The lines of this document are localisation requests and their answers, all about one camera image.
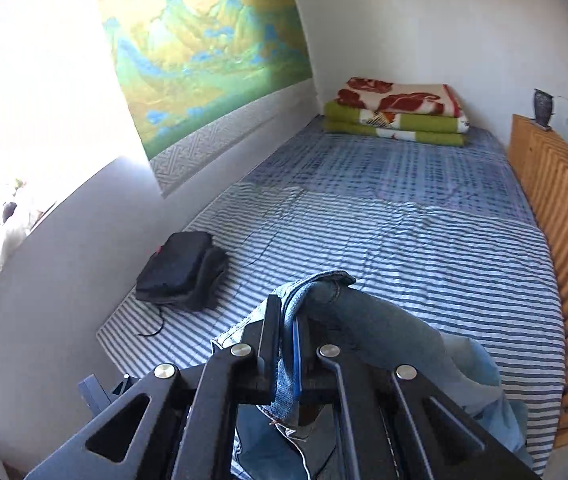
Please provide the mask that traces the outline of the folded black garment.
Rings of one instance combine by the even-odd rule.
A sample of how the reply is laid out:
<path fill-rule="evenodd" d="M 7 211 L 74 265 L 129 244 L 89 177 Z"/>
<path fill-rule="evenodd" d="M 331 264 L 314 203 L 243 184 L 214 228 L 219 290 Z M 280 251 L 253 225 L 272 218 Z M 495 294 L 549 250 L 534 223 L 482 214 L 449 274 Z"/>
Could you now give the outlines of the folded black garment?
<path fill-rule="evenodd" d="M 135 298 L 173 310 L 212 309 L 228 267 L 226 251 L 210 233 L 173 233 L 136 278 Z"/>

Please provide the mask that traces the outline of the dark ceramic vase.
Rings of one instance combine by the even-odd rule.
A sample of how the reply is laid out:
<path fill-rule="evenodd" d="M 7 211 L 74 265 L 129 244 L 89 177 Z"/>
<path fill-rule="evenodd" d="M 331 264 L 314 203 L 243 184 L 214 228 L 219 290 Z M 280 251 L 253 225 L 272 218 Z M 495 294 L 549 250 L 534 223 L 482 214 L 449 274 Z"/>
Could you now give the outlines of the dark ceramic vase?
<path fill-rule="evenodd" d="M 534 123 L 541 129 L 549 131 L 553 110 L 554 97 L 543 90 L 534 90 Z"/>

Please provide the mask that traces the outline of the folded green red blanket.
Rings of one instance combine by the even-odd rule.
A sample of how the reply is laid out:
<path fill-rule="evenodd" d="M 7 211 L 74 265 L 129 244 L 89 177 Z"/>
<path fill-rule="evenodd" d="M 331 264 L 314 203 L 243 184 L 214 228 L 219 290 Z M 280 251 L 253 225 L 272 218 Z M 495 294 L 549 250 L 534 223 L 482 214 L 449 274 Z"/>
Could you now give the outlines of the folded green red blanket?
<path fill-rule="evenodd" d="M 330 133 L 455 146 L 465 144 L 470 123 L 448 84 L 397 84 L 352 77 L 323 107 Z"/>

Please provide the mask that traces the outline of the light blue denim jeans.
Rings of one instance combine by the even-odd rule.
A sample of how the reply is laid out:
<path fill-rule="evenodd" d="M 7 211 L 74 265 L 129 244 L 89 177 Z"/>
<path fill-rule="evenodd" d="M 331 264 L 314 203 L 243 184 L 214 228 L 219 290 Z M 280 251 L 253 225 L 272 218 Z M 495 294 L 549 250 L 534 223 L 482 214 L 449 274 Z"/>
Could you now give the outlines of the light blue denim jeans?
<path fill-rule="evenodd" d="M 279 287 L 272 400 L 238 413 L 235 463 L 254 479 L 530 479 L 527 410 L 473 339 L 446 335 L 354 288 L 344 272 Z M 242 341 L 266 300 L 214 342 Z M 318 349 L 334 392 L 297 392 L 293 325 L 327 330 Z"/>

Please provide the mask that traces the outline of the landscape wall tapestry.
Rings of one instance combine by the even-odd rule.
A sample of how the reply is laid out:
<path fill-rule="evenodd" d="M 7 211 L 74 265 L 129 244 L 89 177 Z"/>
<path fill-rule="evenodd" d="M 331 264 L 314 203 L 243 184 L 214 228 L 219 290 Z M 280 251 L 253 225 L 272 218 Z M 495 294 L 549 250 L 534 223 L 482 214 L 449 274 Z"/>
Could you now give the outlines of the landscape wall tapestry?
<path fill-rule="evenodd" d="M 162 194 L 314 99 L 295 0 L 98 0 Z"/>

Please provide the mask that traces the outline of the blue striped bed sheet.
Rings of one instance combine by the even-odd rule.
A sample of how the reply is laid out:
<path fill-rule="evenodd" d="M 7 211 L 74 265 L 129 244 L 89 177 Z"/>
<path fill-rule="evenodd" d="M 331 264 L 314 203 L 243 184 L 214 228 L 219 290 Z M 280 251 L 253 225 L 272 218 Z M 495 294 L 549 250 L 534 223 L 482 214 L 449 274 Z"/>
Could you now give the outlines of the blue striped bed sheet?
<path fill-rule="evenodd" d="M 315 120 L 191 229 L 229 255 L 217 304 L 171 312 L 125 296 L 96 334 L 121 372 L 204 362 L 271 290 L 343 270 L 437 330 L 476 339 L 506 395 L 525 403 L 528 453 L 546 469 L 565 383 L 561 300 L 546 237 L 491 133 L 472 129 L 454 148 L 327 133 Z"/>

